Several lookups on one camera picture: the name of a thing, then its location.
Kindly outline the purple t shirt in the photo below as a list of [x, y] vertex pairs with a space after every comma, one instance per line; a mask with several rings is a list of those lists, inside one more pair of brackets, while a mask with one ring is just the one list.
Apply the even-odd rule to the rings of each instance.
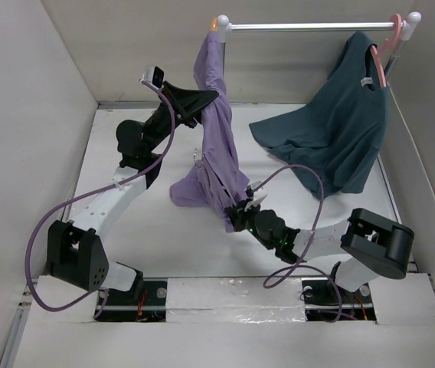
[[183, 179], [171, 185], [169, 195], [172, 203], [180, 207], [212, 208], [224, 220], [225, 230], [232, 232], [225, 209], [246, 198], [249, 179], [239, 167], [222, 48], [216, 31], [209, 31], [203, 41], [195, 60], [194, 79], [198, 89], [214, 91], [217, 98], [201, 113], [201, 158]]

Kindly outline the wooden clothes hanger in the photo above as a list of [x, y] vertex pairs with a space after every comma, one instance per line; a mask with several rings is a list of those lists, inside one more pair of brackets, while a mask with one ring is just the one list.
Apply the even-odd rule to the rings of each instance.
[[218, 30], [218, 18], [213, 18], [210, 25], [210, 31], [216, 32]]

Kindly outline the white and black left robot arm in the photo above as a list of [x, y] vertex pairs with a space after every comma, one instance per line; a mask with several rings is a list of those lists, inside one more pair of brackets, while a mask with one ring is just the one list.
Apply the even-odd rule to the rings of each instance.
[[183, 124], [194, 128], [202, 112], [218, 97], [216, 90], [185, 90], [168, 82], [163, 100], [144, 122], [124, 120], [116, 128], [122, 159], [109, 188], [66, 222], [55, 221], [47, 233], [47, 271], [87, 292], [108, 291], [124, 304], [136, 304], [143, 293], [143, 273], [111, 262], [103, 240], [129, 205], [157, 179], [162, 155], [155, 148]]

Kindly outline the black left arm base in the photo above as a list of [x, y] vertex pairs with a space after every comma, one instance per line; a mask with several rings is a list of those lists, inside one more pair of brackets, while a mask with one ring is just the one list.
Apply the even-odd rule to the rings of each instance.
[[96, 302], [94, 319], [98, 322], [166, 322], [168, 278], [146, 278], [136, 271], [129, 291], [101, 291]]

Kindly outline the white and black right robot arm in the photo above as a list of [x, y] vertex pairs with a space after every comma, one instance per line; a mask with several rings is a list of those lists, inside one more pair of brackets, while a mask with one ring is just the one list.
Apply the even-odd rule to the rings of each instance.
[[273, 210], [261, 209], [249, 199], [226, 208], [225, 214], [235, 232], [248, 231], [289, 265], [300, 259], [349, 255], [326, 282], [327, 295], [334, 301], [344, 301], [375, 278], [406, 277], [414, 231], [367, 209], [354, 209], [347, 219], [315, 230], [290, 228]]

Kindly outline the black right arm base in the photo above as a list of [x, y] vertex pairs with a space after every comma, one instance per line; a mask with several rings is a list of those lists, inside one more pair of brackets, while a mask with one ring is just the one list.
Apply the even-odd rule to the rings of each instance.
[[302, 276], [302, 291], [307, 322], [376, 321], [371, 289], [367, 283], [357, 291], [347, 291], [333, 285], [329, 276], [313, 266], [304, 268], [314, 275]]

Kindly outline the dark teal t shirt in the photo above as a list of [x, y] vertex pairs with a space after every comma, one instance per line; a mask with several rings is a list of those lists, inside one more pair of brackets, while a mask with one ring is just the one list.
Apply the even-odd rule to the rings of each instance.
[[256, 142], [290, 164], [317, 199], [363, 192], [381, 148], [389, 89], [379, 84], [373, 46], [365, 33], [354, 33], [307, 105], [250, 124]]

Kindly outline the white and silver clothes rack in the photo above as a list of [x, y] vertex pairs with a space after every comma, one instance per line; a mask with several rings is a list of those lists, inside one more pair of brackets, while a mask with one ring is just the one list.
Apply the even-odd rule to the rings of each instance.
[[386, 21], [262, 24], [233, 23], [226, 15], [217, 19], [231, 99], [292, 104], [312, 98], [346, 39], [358, 31], [374, 40], [375, 60], [389, 76], [422, 16], [413, 11]]

